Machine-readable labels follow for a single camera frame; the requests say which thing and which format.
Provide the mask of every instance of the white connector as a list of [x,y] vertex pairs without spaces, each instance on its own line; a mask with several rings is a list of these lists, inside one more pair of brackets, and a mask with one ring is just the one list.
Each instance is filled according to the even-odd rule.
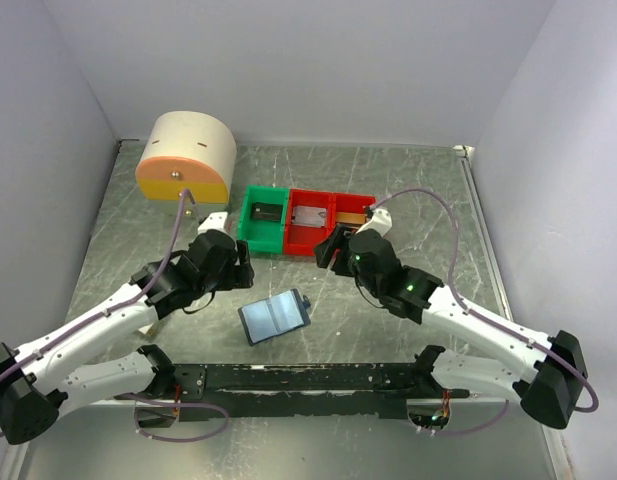
[[373,214],[372,218],[364,223],[357,233],[363,232],[364,230],[375,230],[379,232],[379,235],[382,237],[388,233],[388,230],[392,228],[392,218],[390,217],[390,213],[385,208],[377,208]]
[[208,230],[219,230],[225,234],[226,224],[228,222],[228,212],[214,212],[206,217],[206,220],[197,228],[197,235],[207,232]]

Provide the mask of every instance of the red container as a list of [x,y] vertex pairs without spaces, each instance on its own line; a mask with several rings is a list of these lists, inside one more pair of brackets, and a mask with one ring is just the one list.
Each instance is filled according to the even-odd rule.
[[[369,195],[291,189],[288,197],[284,229],[284,254],[314,255],[313,249],[315,246],[323,242],[337,225],[337,213],[364,214],[364,209],[375,203],[375,201],[375,197]],[[305,227],[293,225],[293,210],[298,205],[325,208],[325,226]]]
[[334,193],[333,215],[330,218],[329,234],[337,226],[338,213],[365,214],[365,208],[377,201],[375,197],[369,195],[353,195],[350,193]]
[[[292,224],[293,210],[296,206],[320,207],[326,209],[326,219],[323,227],[304,227]],[[313,248],[323,242],[330,234],[330,217],[332,210],[332,194],[329,192],[314,192],[311,190],[291,189],[286,212],[286,228],[284,232],[284,253],[286,255],[313,255]]]

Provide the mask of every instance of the white wall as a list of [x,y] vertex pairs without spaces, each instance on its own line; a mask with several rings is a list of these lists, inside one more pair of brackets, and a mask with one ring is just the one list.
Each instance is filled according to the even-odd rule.
[[474,145],[553,0],[45,0],[121,138]]
[[565,432],[578,477],[617,478],[617,1],[557,2],[476,152],[516,320],[576,334],[601,397]]
[[114,146],[42,1],[0,0],[0,341],[63,323]]

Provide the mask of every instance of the orange wire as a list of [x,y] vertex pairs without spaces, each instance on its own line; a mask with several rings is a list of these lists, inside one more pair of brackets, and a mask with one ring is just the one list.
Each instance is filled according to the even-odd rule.
[[[179,403],[179,398],[181,397],[181,385],[175,385],[175,403]],[[172,409],[172,412],[179,416],[179,409],[177,407]]]

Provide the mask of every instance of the cable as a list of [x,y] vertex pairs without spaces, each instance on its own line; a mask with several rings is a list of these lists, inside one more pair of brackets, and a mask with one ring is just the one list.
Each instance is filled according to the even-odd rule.
[[359,295],[361,295],[362,298],[366,300],[370,305],[372,305],[373,307],[379,310],[384,310],[386,308],[386,307],[382,307],[381,305],[375,305],[368,299],[368,297],[366,297],[366,295],[364,295],[364,292],[361,290],[361,285],[359,284],[359,280],[357,279],[357,277],[355,277],[355,287],[357,287],[357,290],[359,291]]
[[506,415],[509,405],[510,405],[510,402],[506,400],[504,402],[504,406],[501,409],[501,411],[497,415],[495,415],[493,418],[491,418],[487,422],[482,423],[481,425],[477,425],[476,427],[466,428],[465,430],[457,430],[457,431],[450,431],[450,432],[448,430],[439,430],[439,431],[435,431],[434,436],[435,437],[459,437],[462,435],[469,435],[471,433],[477,433],[477,432],[480,432],[481,430],[485,430],[488,427],[491,427],[492,425],[497,423],[499,420],[503,418],[504,415]]
[[[179,234],[179,229],[181,227],[181,222],[182,222],[182,220],[184,218],[184,212],[185,212],[185,206],[186,206],[186,198],[188,198],[190,200],[190,203],[193,205],[193,207],[195,207],[195,208],[193,208],[193,210],[195,212],[197,212],[197,208],[196,208],[197,203],[195,202],[195,199],[192,196],[192,192],[190,190],[188,190],[187,188],[184,188],[181,191],[181,193],[180,193],[180,197],[181,198],[179,200],[179,208],[177,209],[177,216],[175,217],[175,224],[174,224],[173,229],[172,229],[172,234],[170,236],[170,241],[168,243],[168,247],[166,248],[166,254],[164,255],[164,258],[162,259],[161,263],[159,264],[159,267],[157,268],[157,271],[154,273],[152,279],[146,284],[146,286],[144,288],[141,289],[141,291],[139,293],[137,293],[134,297],[132,297],[132,298],[130,298],[128,300],[124,300],[122,302],[117,303],[116,305],[108,307],[108,313],[116,312],[117,310],[120,310],[122,308],[128,307],[128,306],[134,304],[135,302],[137,302],[141,297],[143,297],[144,295],[146,295],[150,291],[150,289],[155,285],[157,280],[159,280],[159,277],[161,276],[161,274],[166,269],[166,266],[170,262],[170,256],[172,254],[172,251],[175,248],[175,242],[177,241],[177,236]],[[46,345],[41,347],[38,352],[31,353],[30,355],[28,355],[27,357],[23,358],[22,360],[19,360],[14,365],[10,366],[9,368],[4,370],[0,374],[0,384],[6,378],[8,378],[10,375],[15,373],[17,370],[23,369],[24,367],[26,367],[28,364],[30,364],[36,358],[42,357],[44,353],[52,350],[53,348],[55,348],[60,343],[64,342],[68,338],[72,337],[75,333],[83,330],[88,325],[90,325],[93,322],[99,320],[103,316],[104,316],[104,312],[102,312],[102,311],[96,312],[96,313],[90,315],[89,317],[85,318],[84,320],[82,320],[81,322],[77,323],[76,325],[73,325],[71,328],[66,330],[61,335],[57,336],[57,338],[55,338],[54,340],[51,340],[50,342],[48,342]]]
[[[166,407],[166,408],[172,408],[173,403],[171,402],[160,402],[158,400],[151,400],[148,398],[142,398],[139,395],[135,395],[134,393],[127,393],[125,395],[122,395],[122,397],[125,397],[129,400],[134,400],[136,402],[141,402],[141,403],[146,403],[148,405],[154,405],[157,407]],[[168,443],[192,443],[192,442],[199,442],[201,440],[207,440],[208,438],[214,437],[215,435],[220,434],[221,432],[223,432],[226,428],[228,428],[228,424],[230,423],[230,415],[228,414],[228,411],[225,408],[222,408],[218,405],[211,405],[209,403],[178,403],[177,404],[178,408],[203,408],[206,410],[214,410],[216,412],[219,412],[223,415],[224,417],[224,422],[221,424],[221,426],[215,430],[213,430],[210,433],[206,433],[204,435],[199,435],[197,437],[192,437],[192,438],[170,438],[170,437],[162,437],[161,435],[151,435],[150,433],[146,432],[144,429],[141,428],[141,426],[139,425],[139,417],[137,416],[137,411],[135,410],[135,415],[134,415],[134,419],[135,419],[135,428],[136,428],[136,432],[139,435],[142,435],[146,438],[149,438],[150,440],[158,440],[160,442],[168,442]]]
[[195,313],[201,312],[204,308],[210,305],[214,299],[215,299],[215,292],[213,291],[210,294],[210,300],[208,300],[206,302],[206,305],[204,305],[203,307],[199,307],[194,310],[186,310],[185,308],[182,308],[181,311],[184,312],[186,315],[194,315]]
[[450,266],[448,267],[448,277],[447,277],[446,283],[448,284],[448,288],[450,289],[450,292],[452,293],[452,296],[454,297],[455,301],[457,302],[457,305],[459,305],[465,312],[467,312],[468,314],[472,315],[473,317],[481,320],[482,322],[486,323],[487,325],[489,325],[489,326],[491,326],[493,328],[496,328],[497,330],[500,330],[500,331],[502,331],[504,333],[507,333],[511,337],[516,338],[517,340],[519,340],[521,342],[524,342],[529,347],[536,348],[540,352],[545,353],[547,356],[552,358],[559,365],[561,365],[566,370],[568,370],[568,372],[570,374],[572,374],[579,382],[581,382],[581,384],[584,386],[584,388],[586,390],[588,390],[588,393],[590,394],[590,398],[592,400],[592,404],[590,406],[588,406],[588,407],[575,407],[574,410],[577,411],[577,412],[583,412],[583,413],[592,413],[595,410],[597,410],[599,408],[599,397],[597,396],[597,392],[595,392],[595,389],[592,387],[592,385],[590,384],[588,379],[586,379],[586,377],[584,377],[581,373],[579,373],[577,371],[577,369],[574,368],[572,365],[570,365],[566,360],[561,358],[559,355],[557,355],[555,352],[553,352],[549,348],[546,348],[546,347],[544,347],[543,345],[541,345],[539,343],[534,343],[529,337],[527,337],[527,336],[525,336],[525,335],[523,335],[523,334],[521,334],[519,332],[516,332],[516,331],[506,327],[505,325],[499,324],[498,322],[492,320],[491,318],[487,317],[486,315],[483,315],[482,313],[476,312],[476,311],[468,308],[468,305],[466,305],[466,303],[464,302],[463,298],[461,298],[461,296],[459,295],[459,292],[457,291],[457,288],[456,288],[455,282],[454,282],[455,267],[457,266],[457,259],[459,258],[459,225],[457,224],[457,219],[455,218],[455,215],[452,213],[452,209],[450,208],[450,205],[448,205],[448,203],[443,199],[443,197],[441,197],[439,194],[437,194],[437,193],[435,193],[432,190],[429,190],[427,188],[412,187],[412,188],[406,188],[404,190],[400,190],[400,191],[398,191],[396,193],[393,193],[392,195],[388,195],[386,198],[384,198],[382,200],[379,200],[378,202],[375,202],[374,204],[372,204],[370,206],[370,209],[374,210],[377,207],[379,207],[379,206],[383,205],[384,203],[386,203],[388,200],[391,200],[392,198],[395,198],[395,197],[397,197],[399,195],[403,195],[404,193],[409,193],[409,192],[424,193],[424,194],[434,198],[435,200],[437,200],[437,202],[439,204],[441,204],[441,206],[444,208],[444,210],[448,214],[448,219],[450,220],[450,224],[451,224],[451,227],[452,227],[453,252],[452,252],[452,256],[451,256],[451,260],[450,260]]

